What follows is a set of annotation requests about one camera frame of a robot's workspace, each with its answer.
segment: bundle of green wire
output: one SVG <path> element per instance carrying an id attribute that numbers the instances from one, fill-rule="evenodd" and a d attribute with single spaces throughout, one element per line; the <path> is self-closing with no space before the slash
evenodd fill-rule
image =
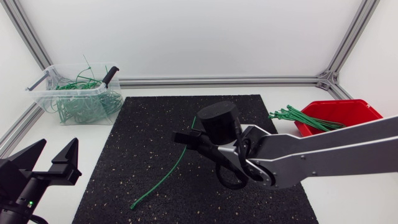
<path id="1" fill-rule="evenodd" d="M 85 71 L 91 70 L 93 78 L 81 76 Z M 94 73 L 89 66 L 81 71 L 76 80 L 62 78 L 58 81 L 55 90 L 89 90 L 99 87 L 101 81 L 95 80 Z M 52 102 L 53 113 L 58 112 L 61 123 L 66 123 L 73 119 L 77 124 L 90 124 L 119 111 L 123 104 L 122 96 L 114 90 L 108 89 L 106 92 L 92 96 L 61 96 Z"/>
<path id="2" fill-rule="evenodd" d="M 287 110 L 280 109 L 280 111 L 275 111 L 275 113 L 270 113 L 269 118 L 285 119 L 289 121 L 300 121 L 301 123 L 307 124 L 311 127 L 317 128 L 322 131 L 331 131 L 345 127 L 344 124 L 341 124 L 339 122 L 325 121 L 323 119 L 307 116 L 290 105 L 287 105 Z"/>

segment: red tray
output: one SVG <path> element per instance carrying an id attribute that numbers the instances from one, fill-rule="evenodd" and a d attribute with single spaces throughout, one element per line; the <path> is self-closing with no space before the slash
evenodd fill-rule
<path id="1" fill-rule="evenodd" d="M 314 101 L 304 108 L 302 112 L 314 118 L 340 122 L 346 126 L 382 118 L 375 109 L 363 100 Z M 294 123 L 303 137 L 323 132 L 298 121 Z"/>

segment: speckled mat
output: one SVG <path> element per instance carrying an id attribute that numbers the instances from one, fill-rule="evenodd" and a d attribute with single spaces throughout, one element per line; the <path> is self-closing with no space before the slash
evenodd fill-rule
<path id="1" fill-rule="evenodd" d="M 229 190 L 218 182 L 215 164 L 195 151 L 130 210 L 180 157 L 184 146 L 170 140 L 172 131 L 187 132 L 197 111 L 223 100 L 238 106 L 242 124 L 276 133 L 259 95 L 126 98 L 73 222 L 317 223 L 300 184 L 273 191 L 250 182 Z"/>

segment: white wall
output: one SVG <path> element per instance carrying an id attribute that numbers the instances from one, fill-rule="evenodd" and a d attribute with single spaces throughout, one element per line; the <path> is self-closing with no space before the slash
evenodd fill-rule
<path id="1" fill-rule="evenodd" d="M 398 1 L 382 0 L 341 69 L 341 86 L 383 116 L 398 114 Z"/>
<path id="2" fill-rule="evenodd" d="M 361 0 L 21 0 L 53 63 L 120 77 L 317 75 Z"/>
<path id="3" fill-rule="evenodd" d="M 4 8 L 0 6 L 0 137 L 33 103 L 24 89 L 41 73 Z"/>

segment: white table surface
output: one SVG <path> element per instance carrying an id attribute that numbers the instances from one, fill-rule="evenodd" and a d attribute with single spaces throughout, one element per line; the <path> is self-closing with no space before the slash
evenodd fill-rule
<path id="1" fill-rule="evenodd" d="M 301 110 L 316 100 L 332 100 L 314 87 L 165 88 L 123 90 L 124 96 L 249 95 L 260 94 L 268 110 L 292 105 Z M 279 133 L 299 136 L 293 122 L 273 120 Z M 43 114 L 13 153 L 44 138 L 47 145 L 34 170 L 48 170 L 52 158 L 73 138 L 79 139 L 75 186 L 51 186 L 35 214 L 49 223 L 71 223 L 112 126 L 61 126 L 53 114 Z M 312 177 L 302 181 L 320 223 L 398 223 L 398 173 L 342 177 Z"/>

